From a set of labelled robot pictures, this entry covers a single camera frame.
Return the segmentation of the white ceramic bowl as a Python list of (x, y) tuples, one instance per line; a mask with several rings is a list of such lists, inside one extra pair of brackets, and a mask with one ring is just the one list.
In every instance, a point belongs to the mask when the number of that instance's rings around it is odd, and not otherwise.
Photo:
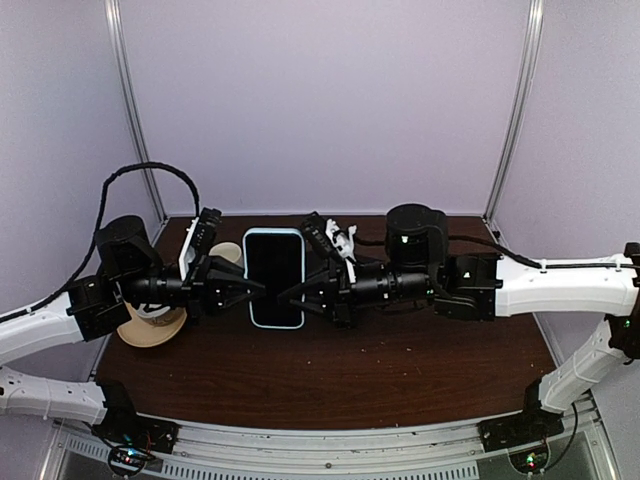
[(170, 308), (159, 304), (141, 303), (137, 307), (133, 306), (133, 310), (143, 320), (152, 321), (167, 314)]

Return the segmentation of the beige saucer plate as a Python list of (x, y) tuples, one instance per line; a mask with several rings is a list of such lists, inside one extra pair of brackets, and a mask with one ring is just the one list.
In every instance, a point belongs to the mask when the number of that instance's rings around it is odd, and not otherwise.
[(174, 338), (185, 325), (184, 308), (162, 307), (152, 312), (136, 310), (126, 303), (131, 319), (117, 328), (117, 334), (126, 344), (136, 348), (159, 346)]

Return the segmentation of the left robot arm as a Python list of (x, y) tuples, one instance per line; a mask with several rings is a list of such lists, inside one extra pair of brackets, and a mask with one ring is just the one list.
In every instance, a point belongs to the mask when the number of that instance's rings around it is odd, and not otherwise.
[(25, 375), (9, 363), (48, 348), (89, 342), (131, 319), (131, 308), (152, 314), (185, 309), (210, 316), (261, 296), (263, 285), (219, 256), (213, 246), (216, 210), (205, 210), (187, 231), (180, 258), (163, 262), (143, 220), (126, 215), (94, 234), (100, 258), (96, 274), (72, 281), (52, 299), (1, 317), (1, 412), (77, 420), (105, 426), (123, 444), (137, 442), (144, 424), (124, 386), (117, 382), (63, 382)]

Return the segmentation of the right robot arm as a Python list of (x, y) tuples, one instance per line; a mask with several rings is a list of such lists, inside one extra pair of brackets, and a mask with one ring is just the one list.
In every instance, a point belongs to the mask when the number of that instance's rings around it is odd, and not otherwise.
[(485, 421), (494, 437), (511, 428), (530, 442), (558, 426), (585, 391), (620, 365), (639, 358), (639, 247), (586, 260), (533, 260), (488, 243), (483, 254), (453, 255), (447, 216), (409, 203), (386, 215), (381, 241), (385, 262), (356, 257), (355, 227), (340, 228), (318, 213), (301, 225), (303, 237), (323, 260), (321, 270), (288, 288), (279, 300), (303, 312), (348, 325), (357, 310), (395, 303), (425, 303), (444, 317), (489, 321), (538, 312), (603, 315), (589, 339), (561, 366), (526, 390), (521, 412)]

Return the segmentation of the cream ribbed mug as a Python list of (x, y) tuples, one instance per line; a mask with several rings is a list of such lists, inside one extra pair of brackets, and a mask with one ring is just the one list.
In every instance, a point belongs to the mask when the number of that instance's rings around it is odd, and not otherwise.
[(221, 242), (215, 244), (210, 250), (209, 255), (219, 256), (234, 265), (244, 268), (244, 254), (241, 246), (234, 242)]

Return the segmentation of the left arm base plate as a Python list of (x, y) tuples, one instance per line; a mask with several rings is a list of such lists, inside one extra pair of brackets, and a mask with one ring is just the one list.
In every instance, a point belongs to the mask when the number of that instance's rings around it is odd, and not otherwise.
[(98, 437), (112, 443), (133, 446), (145, 452), (171, 454), (179, 425), (138, 414), (108, 411), (103, 421), (92, 425), (92, 429)]

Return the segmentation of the front aluminium rail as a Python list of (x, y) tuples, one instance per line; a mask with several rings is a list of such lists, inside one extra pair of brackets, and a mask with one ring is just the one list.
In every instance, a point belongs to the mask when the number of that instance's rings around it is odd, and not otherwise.
[(617, 479), (620, 471), (593, 397), (563, 433), (488, 451), (475, 419), (364, 430), (274, 430), (182, 421), (171, 453), (140, 479), (526, 479), (523, 460), (548, 455), (543, 479)]

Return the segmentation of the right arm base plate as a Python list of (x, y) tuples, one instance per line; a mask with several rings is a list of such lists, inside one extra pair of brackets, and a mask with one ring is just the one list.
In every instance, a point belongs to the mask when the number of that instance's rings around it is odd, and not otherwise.
[(564, 432), (563, 416), (544, 411), (520, 412), (478, 424), (485, 452), (540, 442)]

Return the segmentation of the left aluminium post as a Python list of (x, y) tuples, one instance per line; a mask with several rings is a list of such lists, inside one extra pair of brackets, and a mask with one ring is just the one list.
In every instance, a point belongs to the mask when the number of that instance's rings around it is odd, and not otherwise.
[[(117, 0), (105, 0), (104, 9), (134, 151), (139, 163), (148, 164), (150, 162), (150, 156), (135, 98), (134, 85), (128, 62), (122, 24), (121, 2)], [(155, 216), (160, 223), (164, 223), (167, 220), (167, 214), (160, 196), (156, 178), (151, 169), (144, 170), (143, 180)]]

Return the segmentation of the aluminium post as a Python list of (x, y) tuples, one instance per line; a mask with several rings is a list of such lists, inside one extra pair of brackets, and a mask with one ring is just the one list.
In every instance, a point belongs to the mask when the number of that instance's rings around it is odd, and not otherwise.
[[(104, 9), (134, 151), (139, 163), (148, 164), (150, 162), (150, 156), (135, 98), (134, 85), (128, 62), (122, 24), (121, 2), (117, 0), (105, 0)], [(160, 196), (156, 178), (151, 169), (144, 170), (143, 180), (155, 216), (160, 223), (164, 223), (167, 220), (167, 214)]]
[(544, 26), (544, 1), (529, 1), (527, 25), (524, 35), (521, 62), (516, 90), (512, 102), (507, 131), (503, 141), (497, 170), (485, 207), (483, 218), (489, 225), (495, 223), (501, 197), (504, 193), (510, 167), (517, 148), (524, 122), (526, 106), (536, 73)]

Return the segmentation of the right aluminium post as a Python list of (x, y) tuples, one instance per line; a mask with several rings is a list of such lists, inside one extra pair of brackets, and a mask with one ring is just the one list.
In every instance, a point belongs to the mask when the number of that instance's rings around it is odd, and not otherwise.
[(524, 35), (521, 62), (516, 90), (512, 102), (507, 131), (503, 141), (497, 170), (485, 207), (483, 218), (489, 225), (495, 223), (501, 197), (504, 193), (510, 167), (517, 148), (524, 122), (526, 106), (536, 73), (544, 26), (544, 1), (529, 1), (527, 25)]

